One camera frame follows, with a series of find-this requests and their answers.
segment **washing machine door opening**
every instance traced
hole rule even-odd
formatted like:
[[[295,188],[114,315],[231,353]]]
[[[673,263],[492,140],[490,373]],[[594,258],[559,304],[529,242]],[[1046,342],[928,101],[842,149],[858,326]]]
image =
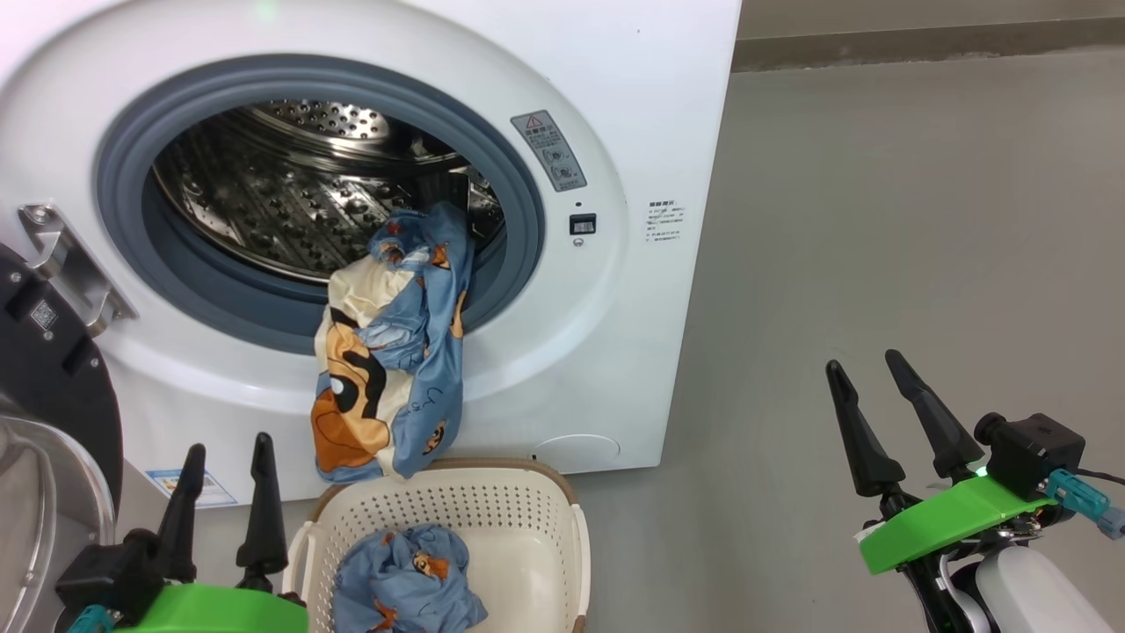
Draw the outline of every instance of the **washing machine door opening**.
[[[346,60],[230,60],[165,81],[108,133],[96,193],[155,291],[215,329],[299,354],[312,354],[328,275],[367,254],[396,207],[466,212],[469,331],[520,292],[542,247],[539,191],[496,126]]]

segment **blue cartoon print cloth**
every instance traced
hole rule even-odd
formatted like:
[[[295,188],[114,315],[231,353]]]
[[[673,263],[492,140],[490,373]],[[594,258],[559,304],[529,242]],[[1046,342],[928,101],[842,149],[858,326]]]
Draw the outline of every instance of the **blue cartoon print cloth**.
[[[316,464],[335,483],[410,478],[461,425],[461,306],[472,268],[465,211],[450,202],[395,209],[368,250],[330,279],[316,338]]]
[[[340,562],[336,633],[461,633],[488,617],[469,590],[469,550],[452,532],[423,525],[380,531]]]

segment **laundry basket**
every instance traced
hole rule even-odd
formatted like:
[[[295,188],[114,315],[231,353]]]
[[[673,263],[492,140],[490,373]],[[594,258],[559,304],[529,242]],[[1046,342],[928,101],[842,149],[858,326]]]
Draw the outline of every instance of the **laundry basket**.
[[[334,487],[289,546],[282,591],[333,633],[341,559],[379,530],[438,524],[469,549],[469,588],[488,609],[471,633],[580,633],[590,604],[586,518],[562,476],[523,460],[440,460],[412,479]]]

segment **blue fabric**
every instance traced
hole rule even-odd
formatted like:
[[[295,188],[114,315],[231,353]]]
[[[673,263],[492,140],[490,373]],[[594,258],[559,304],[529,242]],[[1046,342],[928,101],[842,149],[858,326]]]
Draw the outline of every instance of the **blue fabric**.
[[[396,209],[368,248],[393,270],[414,270],[423,281],[407,283],[359,331],[384,368],[414,374],[410,403],[390,425],[395,471],[412,477],[444,453],[461,427],[461,338],[452,325],[458,297],[469,288],[472,242],[465,211],[438,202],[422,211]],[[448,268],[435,263],[440,251]]]
[[[488,612],[469,590],[468,567],[465,542],[440,526],[363,539],[336,573],[336,633],[461,633],[479,624]]]

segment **stainless steel drum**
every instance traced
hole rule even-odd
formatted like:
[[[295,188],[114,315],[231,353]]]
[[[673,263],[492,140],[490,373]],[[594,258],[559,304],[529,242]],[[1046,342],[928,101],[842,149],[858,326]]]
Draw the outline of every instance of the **stainless steel drum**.
[[[161,152],[153,174],[208,241],[310,282],[363,256],[395,207],[452,201],[478,248],[504,227],[488,181],[452,148],[348,103],[269,101],[208,118]]]

